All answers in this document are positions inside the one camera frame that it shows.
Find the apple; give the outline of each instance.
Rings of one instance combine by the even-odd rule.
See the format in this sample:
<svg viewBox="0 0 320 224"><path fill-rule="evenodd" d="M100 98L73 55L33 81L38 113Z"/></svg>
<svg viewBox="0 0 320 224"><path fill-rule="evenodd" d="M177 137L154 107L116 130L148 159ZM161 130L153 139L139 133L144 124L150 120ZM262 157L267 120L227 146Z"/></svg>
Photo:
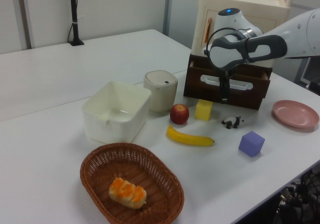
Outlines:
<svg viewBox="0 0 320 224"><path fill-rule="evenodd" d="M189 119L189 109L183 104L175 104L170 111L170 119L174 124L185 124Z"/></svg>

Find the pink plate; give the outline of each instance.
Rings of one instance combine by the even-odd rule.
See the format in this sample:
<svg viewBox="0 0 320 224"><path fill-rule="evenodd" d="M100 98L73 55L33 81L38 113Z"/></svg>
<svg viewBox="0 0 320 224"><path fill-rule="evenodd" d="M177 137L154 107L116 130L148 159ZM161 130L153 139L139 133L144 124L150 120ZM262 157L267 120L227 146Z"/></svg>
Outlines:
<svg viewBox="0 0 320 224"><path fill-rule="evenodd" d="M318 113L311 107L293 100L280 100L273 104L274 115L295 128L311 128L319 122Z"/></svg>

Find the brown basket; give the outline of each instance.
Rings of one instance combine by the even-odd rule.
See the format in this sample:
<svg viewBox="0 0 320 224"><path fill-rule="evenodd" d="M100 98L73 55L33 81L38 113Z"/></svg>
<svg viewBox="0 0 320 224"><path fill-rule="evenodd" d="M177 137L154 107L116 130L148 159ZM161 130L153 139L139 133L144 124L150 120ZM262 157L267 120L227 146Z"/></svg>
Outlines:
<svg viewBox="0 0 320 224"><path fill-rule="evenodd" d="M146 204L131 209L109 197L115 178L142 186ZM169 224L184 205L177 177L148 149L132 143L113 143L93 150L82 162L80 178L95 205L111 224Z"/></svg>

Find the yellow banana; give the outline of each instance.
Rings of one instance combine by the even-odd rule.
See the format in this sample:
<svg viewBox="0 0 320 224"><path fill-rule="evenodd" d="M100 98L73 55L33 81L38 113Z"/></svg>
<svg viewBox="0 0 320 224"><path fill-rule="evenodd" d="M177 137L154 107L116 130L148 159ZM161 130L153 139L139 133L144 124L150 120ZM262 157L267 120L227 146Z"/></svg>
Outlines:
<svg viewBox="0 0 320 224"><path fill-rule="evenodd" d="M193 146L212 146L215 140L211 139L207 136L200 136L200 135L188 135L181 132L176 131L170 124L168 129L166 130L166 134L172 140L183 143L187 145Z"/></svg>

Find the bread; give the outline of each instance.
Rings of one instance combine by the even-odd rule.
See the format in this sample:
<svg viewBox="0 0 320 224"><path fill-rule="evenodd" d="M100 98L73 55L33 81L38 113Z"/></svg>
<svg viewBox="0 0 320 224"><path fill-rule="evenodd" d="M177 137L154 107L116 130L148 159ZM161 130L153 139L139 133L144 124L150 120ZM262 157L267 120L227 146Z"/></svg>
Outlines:
<svg viewBox="0 0 320 224"><path fill-rule="evenodd" d="M135 186L117 177L109 187L109 196L128 208L138 209L146 203L147 192L142 186Z"/></svg>

